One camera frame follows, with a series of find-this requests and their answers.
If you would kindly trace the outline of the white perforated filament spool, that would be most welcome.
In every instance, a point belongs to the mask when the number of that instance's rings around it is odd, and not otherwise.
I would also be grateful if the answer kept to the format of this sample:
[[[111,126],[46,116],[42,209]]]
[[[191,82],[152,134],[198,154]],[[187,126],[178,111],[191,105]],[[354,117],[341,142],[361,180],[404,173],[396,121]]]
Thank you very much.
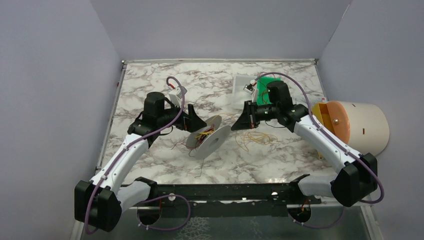
[[[194,150],[194,158],[203,160],[214,153],[227,140],[231,133],[230,125],[222,125],[222,117],[215,115],[208,118],[206,127],[191,133],[185,146]]]

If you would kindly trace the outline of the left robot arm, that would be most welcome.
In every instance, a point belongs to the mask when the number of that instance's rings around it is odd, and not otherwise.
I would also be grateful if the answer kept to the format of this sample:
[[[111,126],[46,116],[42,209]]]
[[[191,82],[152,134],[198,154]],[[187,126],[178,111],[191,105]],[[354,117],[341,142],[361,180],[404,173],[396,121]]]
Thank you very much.
[[[127,135],[112,159],[90,181],[79,181],[74,188],[74,218],[105,232],[112,231],[121,215],[138,202],[148,199],[156,182],[140,178],[129,186],[122,183],[136,161],[152,146],[161,131],[176,127],[196,132],[207,126],[192,104],[184,112],[161,92],[149,92],[144,108],[129,126]]]

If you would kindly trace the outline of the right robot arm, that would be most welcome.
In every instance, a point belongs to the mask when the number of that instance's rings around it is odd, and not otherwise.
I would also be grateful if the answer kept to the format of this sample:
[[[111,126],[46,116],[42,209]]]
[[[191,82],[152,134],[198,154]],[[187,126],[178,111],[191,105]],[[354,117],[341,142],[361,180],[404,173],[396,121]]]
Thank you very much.
[[[351,207],[378,188],[378,162],[371,153],[362,154],[338,139],[302,104],[294,104],[288,85],[273,81],[266,86],[269,104],[257,105],[245,101],[243,110],[232,131],[250,130],[262,121],[277,120],[290,132],[297,134],[322,154],[335,175],[304,175],[290,184],[296,196],[335,198],[341,205]]]

